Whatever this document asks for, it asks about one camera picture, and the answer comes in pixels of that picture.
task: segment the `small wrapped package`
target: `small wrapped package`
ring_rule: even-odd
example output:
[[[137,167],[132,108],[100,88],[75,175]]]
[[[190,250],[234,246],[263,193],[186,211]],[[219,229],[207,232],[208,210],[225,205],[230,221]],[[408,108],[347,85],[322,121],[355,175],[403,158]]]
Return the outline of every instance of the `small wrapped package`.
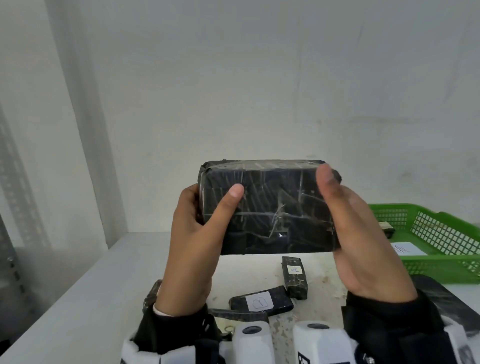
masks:
[[[321,160],[212,161],[200,168],[200,212],[207,223],[231,186],[245,194],[230,221],[222,255],[331,252],[335,227],[315,180]],[[335,178],[341,177],[334,171]]]

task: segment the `white device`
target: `white device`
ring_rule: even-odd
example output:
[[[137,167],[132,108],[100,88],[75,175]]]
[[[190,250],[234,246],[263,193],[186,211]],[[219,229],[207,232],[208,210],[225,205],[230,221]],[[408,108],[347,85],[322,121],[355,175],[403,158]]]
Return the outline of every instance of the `white device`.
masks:
[[[458,364],[475,364],[463,326],[442,317]],[[124,341],[122,363],[125,364],[195,364],[195,347],[172,350],[164,355],[139,352],[132,341],[135,334]],[[358,343],[345,330],[330,328],[322,321],[302,321],[293,328],[297,364],[357,363]],[[233,341],[220,343],[219,354],[227,364],[275,364],[270,325],[264,321],[242,323],[235,328]],[[365,364],[375,361],[365,357]]]

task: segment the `hand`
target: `hand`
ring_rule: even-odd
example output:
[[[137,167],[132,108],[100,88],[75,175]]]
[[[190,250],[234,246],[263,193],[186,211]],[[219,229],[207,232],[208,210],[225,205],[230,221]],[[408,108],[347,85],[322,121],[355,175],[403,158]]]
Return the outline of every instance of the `hand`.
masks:
[[[243,197],[235,184],[218,204],[209,221],[197,221],[198,186],[183,190],[173,214],[167,268],[155,307],[171,316],[198,312],[210,294],[227,226]]]
[[[340,241],[334,258],[346,288],[381,302],[415,300],[417,290],[367,203],[340,186],[328,164],[318,168],[316,177]]]

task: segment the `white wall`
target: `white wall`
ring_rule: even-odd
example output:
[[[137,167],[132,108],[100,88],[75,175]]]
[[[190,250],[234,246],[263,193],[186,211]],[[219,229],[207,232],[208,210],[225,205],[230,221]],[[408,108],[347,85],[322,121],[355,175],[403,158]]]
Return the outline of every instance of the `white wall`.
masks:
[[[0,3],[0,106],[0,214],[45,310],[107,245],[41,0]]]
[[[475,0],[77,0],[129,231],[219,158],[320,158],[480,221]]]

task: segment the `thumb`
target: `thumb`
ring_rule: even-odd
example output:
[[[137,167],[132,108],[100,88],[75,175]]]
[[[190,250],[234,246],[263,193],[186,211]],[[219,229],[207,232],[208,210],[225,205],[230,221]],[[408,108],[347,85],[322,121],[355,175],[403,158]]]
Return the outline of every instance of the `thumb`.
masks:
[[[213,212],[210,220],[205,224],[204,230],[210,238],[222,240],[227,231],[227,226],[232,219],[235,210],[243,197],[245,189],[239,183],[233,185],[228,193]]]
[[[361,224],[359,216],[350,205],[342,186],[334,177],[332,168],[326,163],[320,165],[316,178],[318,189],[330,209],[336,229],[340,232],[358,227]]]

